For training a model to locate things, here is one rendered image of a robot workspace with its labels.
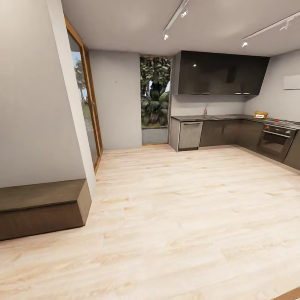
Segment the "popcorn bag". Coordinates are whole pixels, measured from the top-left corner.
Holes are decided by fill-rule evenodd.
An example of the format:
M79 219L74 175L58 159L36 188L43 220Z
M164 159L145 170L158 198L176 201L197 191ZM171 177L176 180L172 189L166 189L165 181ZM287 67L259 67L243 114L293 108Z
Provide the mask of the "popcorn bag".
M266 119L268 119L268 118L266 118L267 115L268 115L267 112L255 111L255 115L253 116L253 118L259 118L259 119L266 120Z

